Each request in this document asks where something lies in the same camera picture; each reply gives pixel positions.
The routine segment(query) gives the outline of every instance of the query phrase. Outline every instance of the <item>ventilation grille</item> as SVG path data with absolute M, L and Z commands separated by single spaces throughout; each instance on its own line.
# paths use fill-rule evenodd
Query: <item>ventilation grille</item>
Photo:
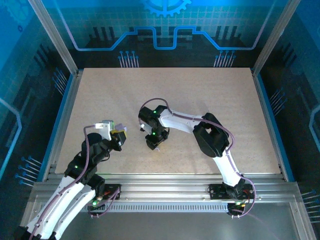
M 93 213 L 103 212 L 107 206 L 103 205 Z M 82 212 L 86 212 L 88 207 L 84 207 Z M 109 209 L 111 213 L 226 213 L 228 212 L 227 203 L 202 203 L 202 202 L 191 202 L 191 203 L 126 203 L 126 202 L 115 202 Z

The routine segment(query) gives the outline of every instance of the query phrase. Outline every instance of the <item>robotic arm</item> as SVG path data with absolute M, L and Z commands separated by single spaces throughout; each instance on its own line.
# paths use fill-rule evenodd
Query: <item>robotic arm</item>
M 242 194 L 245 180 L 241 178 L 232 155 L 228 152 L 229 134 L 213 114 L 208 112 L 204 116 L 188 115 L 159 105 L 154 110 L 142 107 L 138 118 L 140 130 L 148 133 L 145 136 L 146 144 L 152 150 L 168 138 L 170 128 L 193 134 L 201 151 L 213 158 L 219 168 L 222 185 L 229 197 L 237 199 Z
M 99 129 L 99 133 L 86 136 L 81 152 L 69 163 L 54 194 L 27 226 L 16 230 L 14 239 L 59 240 L 70 222 L 92 199 L 93 205 L 97 205 L 109 195 L 117 197 L 118 189 L 105 194 L 105 179 L 96 174 L 97 165 L 108 160 L 112 150 L 122 150 L 127 129 L 122 124 L 115 126 L 112 120 L 90 127 Z

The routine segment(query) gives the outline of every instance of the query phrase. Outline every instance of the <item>aluminum frame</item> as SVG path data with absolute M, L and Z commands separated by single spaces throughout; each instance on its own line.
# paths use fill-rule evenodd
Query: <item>aluminum frame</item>
M 288 0 L 286 3 L 279 19 L 277 20 L 276 24 L 272 32 L 269 35 L 263 49 L 261 50 L 260 55 L 258 56 L 254 66 L 253 66 L 253 75 L 257 76 L 262 67 L 265 65 L 269 55 L 273 51 L 276 43 L 278 42 L 279 38 L 281 37 L 282 33 L 284 32 L 286 26 L 288 25 L 291 17 L 295 13 L 299 3 L 301 0 Z
M 66 67 L 68 68 L 70 73 L 73 76 L 75 76 L 78 73 L 78 67 L 74 59 L 72 58 L 67 46 L 65 45 L 65 42 L 60 36 L 59 31 L 55 26 L 53 20 L 51 19 L 43 2 L 41 0 L 28 0 L 28 1 L 31 7 L 33 8 L 35 14 L 37 15 L 39 21 L 41 22 L 42 26 L 44 27 L 46 33 L 48 34 L 49 38 L 51 39 L 56 50 L 60 54 Z
M 21 226 L 25 226 L 41 210 L 57 188 L 63 174 L 54 172 L 53 165 L 49 170 L 47 181 L 34 184 Z M 120 199 L 112 209 L 114 213 L 186 211 L 221 213 L 226 212 L 226 203 L 234 202 L 232 199 L 210 200 L 207 192 L 208 184 L 220 184 L 222 176 L 219 174 L 101 174 L 101 176 L 106 178 L 107 183 L 121 184 Z M 245 174 L 245 177 L 250 178 L 255 184 L 257 204 L 289 203 L 300 239 L 316 239 L 296 182 L 286 182 L 281 174 Z M 187 205 L 190 208 L 179 208 Z
M 270 115 L 270 113 L 268 111 L 267 103 L 264 100 L 264 93 L 263 93 L 263 90 L 262 90 L 262 86 L 261 86 L 261 84 L 260 84 L 260 82 L 258 80 L 258 76 L 253 75 L 253 81 L 254 81 L 255 88 L 256 88 L 256 91 L 257 91 L 257 94 L 258 94 L 258 98 L 260 100 L 260 105 L 261 105 L 261 108 L 262 108 L 262 112 L 263 112 L 263 115 L 264 115 L 266 126 L 268 128 L 269 135 L 271 137 L 271 141 L 272 141 L 272 145 L 273 145 L 273 148 L 274 148 L 274 151 L 275 151 L 275 155 L 276 155 L 278 163 L 279 163 L 280 171 L 283 174 L 284 179 L 286 181 L 289 181 L 289 179 L 292 179 L 293 176 L 289 176 L 289 174 L 292 175 L 292 173 L 291 172 L 288 173 L 288 171 L 286 169 L 284 156 L 283 156 L 282 151 L 281 151 L 282 143 L 278 142 L 277 134 L 276 134 L 276 131 L 275 131 L 274 127 L 273 127 L 273 123 L 272 123 L 272 120 L 271 120 L 271 115 Z
M 45 171 L 42 177 L 42 181 L 45 181 L 47 179 L 51 164 L 54 163 L 57 159 L 59 159 L 60 151 L 62 148 L 62 144 L 64 142 L 65 134 L 68 127 L 68 122 L 69 122 L 71 112 L 76 100 L 82 74 L 83 74 L 83 70 L 79 70 L 77 75 L 73 77 L 70 85 L 70 89 L 67 92 L 67 97 L 66 97 L 62 114 L 61 114 L 61 119 L 57 127 L 56 135 L 54 136 L 52 147 L 49 150 L 50 152 L 47 160 L 47 165 L 45 166 Z

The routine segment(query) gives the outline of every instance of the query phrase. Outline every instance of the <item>black joint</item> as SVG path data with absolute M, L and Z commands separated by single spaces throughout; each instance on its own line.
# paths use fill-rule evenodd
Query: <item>black joint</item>
M 144 106 L 139 111 L 139 119 L 151 127 L 152 133 L 145 136 L 146 145 L 151 150 L 156 149 L 160 143 L 168 139 L 169 130 L 166 131 L 166 128 L 163 127 L 159 122 L 159 117 L 165 109 L 167 109 L 167 107 L 163 105 L 157 106 L 154 110 Z
M 212 113 L 207 112 L 202 118 L 221 126 L 221 123 Z M 225 131 L 204 121 L 194 127 L 193 134 L 201 151 L 211 158 L 222 157 L 223 152 L 229 145 L 229 135 Z
M 116 195 L 115 200 L 119 200 L 120 199 L 120 194 L 121 194 L 121 184 L 105 184 L 104 185 L 104 192 L 108 194 L 105 194 L 103 196 L 104 200 L 107 200 L 110 196 L 112 196 L 112 194 L 115 193 L 115 191 L 119 189 L 119 193 Z
M 244 189 L 249 191 L 249 196 L 244 193 Z M 211 200 L 226 200 L 226 199 L 237 199 L 245 200 L 253 199 L 253 188 L 251 184 L 245 184 L 244 179 L 240 179 L 237 185 L 229 186 L 225 183 L 222 184 L 209 184 L 207 192 L 210 195 Z

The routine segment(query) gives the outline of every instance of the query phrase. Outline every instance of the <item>cable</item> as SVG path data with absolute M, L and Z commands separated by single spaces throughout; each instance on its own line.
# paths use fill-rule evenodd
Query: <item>cable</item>
M 85 138 L 85 145 L 86 145 L 86 152 L 89 153 L 90 152 L 90 145 L 89 145 L 89 139 L 88 139 L 88 135 L 87 135 L 87 131 L 86 129 L 89 129 L 89 128 L 94 128 L 95 125 L 90 125 L 90 126 L 85 126 L 83 128 L 83 133 L 84 133 L 84 138 Z M 67 185 L 66 187 L 64 187 L 60 192 L 57 193 L 57 195 L 54 196 L 54 198 L 48 203 L 48 205 L 45 207 L 45 209 L 43 210 L 43 212 L 41 213 L 38 221 L 36 222 L 35 226 L 34 226 L 34 229 L 29 237 L 29 240 L 32 240 L 32 238 L 34 237 L 38 227 L 40 226 L 40 223 L 42 222 L 43 220 L 43 217 L 45 216 L 45 214 L 47 213 L 48 209 L 51 207 L 51 205 L 59 198 L 63 195 L 63 193 L 65 191 L 67 191 L 68 189 L 72 188 L 82 177 L 83 175 L 85 174 L 87 168 L 88 168 L 88 165 L 89 165 L 89 157 L 90 157 L 90 154 L 86 154 L 86 159 L 85 159 L 85 165 L 84 165 L 84 168 L 81 172 L 81 174 L 73 181 L 71 182 L 69 185 Z
M 112 194 L 112 196 L 110 196 L 106 201 L 101 202 L 101 203 L 99 204 L 99 206 L 102 206 L 102 205 L 106 204 L 108 201 L 110 201 L 110 200 L 112 199 L 112 202 L 111 202 L 110 205 L 104 210 L 104 212 L 94 214 L 94 213 L 88 211 L 89 215 L 90 215 L 92 218 L 99 218 L 99 217 L 105 215 L 105 214 L 109 211 L 109 209 L 111 208 L 111 206 L 112 206 L 112 204 L 114 203 L 115 199 L 117 198 L 117 195 L 118 195 L 119 192 L 120 192 L 120 189 L 118 188 L 118 189 Z
M 257 195 L 256 193 L 257 193 L 257 192 L 256 192 L 256 187 L 255 187 L 254 183 L 253 183 L 250 179 L 242 176 L 239 172 L 237 172 L 236 167 L 234 166 L 234 164 L 233 164 L 233 162 L 232 162 L 232 160 L 231 160 L 231 158 L 230 158 L 230 156 L 229 156 L 230 150 L 231 150 L 231 148 L 234 146 L 234 144 L 235 144 L 235 142 L 236 142 L 235 136 L 234 136 L 227 128 L 225 128 L 225 127 L 223 127 L 223 126 L 221 126 L 221 125 L 219 125 L 219 124 L 217 124 L 217 123 L 215 123 L 215 122 L 213 122 L 213 121 L 209 121 L 209 120 L 203 119 L 203 118 L 192 118 L 192 117 L 189 117 L 189 116 L 183 116 L 183 115 L 174 113 L 174 112 L 170 109 L 169 103 L 167 102 L 167 100 L 165 100 L 164 98 L 161 98 L 161 97 L 155 97 L 155 98 L 149 99 L 148 101 L 146 101 L 146 102 L 141 106 L 140 110 L 141 110 L 147 103 L 149 103 L 149 102 L 151 102 L 151 101 L 154 101 L 154 100 L 163 101 L 163 102 L 165 103 L 165 105 L 166 105 L 169 113 L 172 114 L 173 116 L 176 116 L 176 117 L 179 117 L 179 118 L 182 118 L 182 119 L 192 120 L 192 121 L 205 122 L 205 123 L 207 123 L 207 124 L 211 124 L 211 125 L 213 125 L 213 126 L 215 126 L 215 127 L 217 127 L 217 128 L 220 128 L 221 130 L 223 130 L 223 131 L 225 131 L 226 133 L 229 134 L 229 136 L 230 136 L 231 139 L 232 139 L 232 142 L 231 142 L 230 146 L 225 150 L 226 156 L 227 156 L 227 158 L 228 158 L 228 160 L 229 160 L 229 162 L 230 162 L 230 164 L 231 164 L 231 167 L 232 167 L 233 171 L 235 172 L 235 174 L 237 174 L 237 175 L 238 175 L 240 178 L 242 178 L 243 180 L 248 181 L 248 182 L 252 185 L 253 192 L 254 192 L 254 198 L 253 198 L 252 205 L 250 206 L 249 210 L 248 210 L 247 212 L 243 213 L 242 215 L 238 215 L 238 218 L 241 218 L 241 217 L 244 217 L 245 215 L 247 215 L 247 213 L 251 211 L 252 207 L 253 207 L 254 204 L 255 204 L 256 195 Z
M 233 209 L 233 211 L 235 212 L 239 212 L 239 213 L 243 213 L 244 211 L 241 211 L 241 210 L 238 210 L 238 209 Z M 269 226 L 264 222 L 262 221 L 260 218 L 258 218 L 257 216 L 251 214 L 251 213 L 248 213 L 248 216 L 254 218 L 255 220 L 259 221 L 262 225 L 264 225 L 266 227 L 266 229 L 272 233 L 272 235 L 274 236 L 275 239 L 277 240 L 280 240 L 280 238 L 269 228 Z
M 110 153 L 108 154 L 108 156 L 106 156 L 106 159 L 102 160 L 101 162 L 105 162 L 105 161 L 108 161 L 110 158 Z

